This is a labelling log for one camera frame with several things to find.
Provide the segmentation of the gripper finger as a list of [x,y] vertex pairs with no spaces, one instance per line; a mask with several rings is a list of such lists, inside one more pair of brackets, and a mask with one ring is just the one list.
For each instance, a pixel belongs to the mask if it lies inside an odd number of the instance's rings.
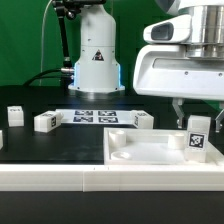
[[184,100],[182,98],[174,98],[172,100],[172,106],[174,108],[174,111],[176,112],[176,115],[178,117],[177,119],[177,126],[179,129],[183,127],[183,118],[184,118],[184,112],[182,109]]
[[224,109],[222,109],[220,111],[220,113],[218,114],[218,116],[215,119],[215,125],[216,125],[215,131],[217,133],[219,133],[221,128],[222,128],[222,123],[221,122],[222,122],[223,119],[224,119]]

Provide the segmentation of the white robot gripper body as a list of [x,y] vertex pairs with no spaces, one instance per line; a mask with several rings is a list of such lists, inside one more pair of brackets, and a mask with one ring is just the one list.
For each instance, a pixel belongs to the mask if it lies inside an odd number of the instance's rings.
[[224,60],[189,59],[183,45],[147,45],[136,59],[140,95],[224,100]]

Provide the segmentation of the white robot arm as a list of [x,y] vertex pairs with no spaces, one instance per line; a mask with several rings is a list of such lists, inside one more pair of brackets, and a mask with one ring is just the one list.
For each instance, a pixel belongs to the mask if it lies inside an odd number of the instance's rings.
[[[224,0],[155,0],[172,17],[144,29],[147,45],[137,56],[133,87],[136,93],[171,97],[182,123],[183,100],[215,100],[224,120]],[[115,31],[103,9],[87,6],[81,20],[81,55],[75,63],[71,88],[92,97],[120,84],[114,61]]]

